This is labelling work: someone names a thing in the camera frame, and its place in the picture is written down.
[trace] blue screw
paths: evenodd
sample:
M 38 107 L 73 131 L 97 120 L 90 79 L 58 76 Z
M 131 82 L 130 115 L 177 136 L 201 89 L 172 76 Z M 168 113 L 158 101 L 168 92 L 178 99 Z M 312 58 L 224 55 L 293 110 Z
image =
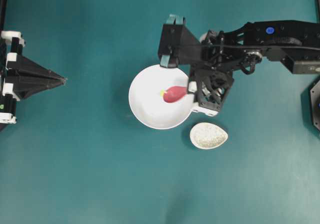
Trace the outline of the blue screw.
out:
M 275 29 L 274 29 L 274 27 L 268 27 L 268 28 L 266 28 L 265 32 L 268 35 L 272 35 L 275 32 Z

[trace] teal background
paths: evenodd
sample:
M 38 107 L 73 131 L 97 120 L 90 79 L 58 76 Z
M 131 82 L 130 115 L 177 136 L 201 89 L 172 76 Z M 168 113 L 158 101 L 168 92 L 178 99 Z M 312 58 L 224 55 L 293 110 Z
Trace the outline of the teal background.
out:
M 248 21 L 316 22 L 314 0 L 8 0 L 5 28 L 65 86 L 18 104 L 1 132 L 0 223 L 320 223 L 320 139 L 310 124 L 313 75 L 264 60 L 235 83 L 215 118 L 140 124 L 129 85 L 158 63 L 162 24 L 184 15 L 199 37 Z M 203 151 L 191 127 L 229 134 Z

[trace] white bowl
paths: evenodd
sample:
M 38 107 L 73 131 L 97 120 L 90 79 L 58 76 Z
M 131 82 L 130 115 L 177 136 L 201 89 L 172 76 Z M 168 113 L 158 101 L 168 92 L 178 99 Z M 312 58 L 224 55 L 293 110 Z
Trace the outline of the white bowl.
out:
M 131 83 L 130 108 L 135 117 L 148 127 L 159 130 L 174 128 L 190 115 L 194 95 L 187 94 L 176 102 L 167 103 L 161 93 L 172 86 L 187 85 L 188 76 L 178 68 L 147 67 Z

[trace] black cable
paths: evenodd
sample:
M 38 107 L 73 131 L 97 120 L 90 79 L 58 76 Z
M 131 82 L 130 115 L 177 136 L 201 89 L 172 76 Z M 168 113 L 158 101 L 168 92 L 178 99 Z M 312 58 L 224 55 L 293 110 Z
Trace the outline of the black cable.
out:
M 261 45 L 178 45 L 178 48 L 181 47 L 223 47 L 228 49 L 302 49 L 302 50 L 316 50 L 320 51 L 320 48 L 315 47 L 305 47 L 305 46 L 282 46 L 282 45 L 269 45 L 269 46 L 261 46 Z
M 0 31 L 4 30 L 7 0 L 0 0 Z

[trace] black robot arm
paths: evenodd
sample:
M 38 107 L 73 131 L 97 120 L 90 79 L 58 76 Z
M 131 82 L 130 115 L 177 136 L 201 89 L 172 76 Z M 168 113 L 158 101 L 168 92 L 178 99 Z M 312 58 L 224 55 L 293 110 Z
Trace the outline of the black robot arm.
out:
M 238 30 L 209 30 L 198 40 L 185 19 L 171 15 L 163 25 L 160 65 L 190 65 L 188 92 L 204 113 L 217 114 L 234 82 L 233 71 L 249 75 L 263 57 L 281 62 L 293 74 L 320 73 L 320 24 L 301 21 L 247 23 Z

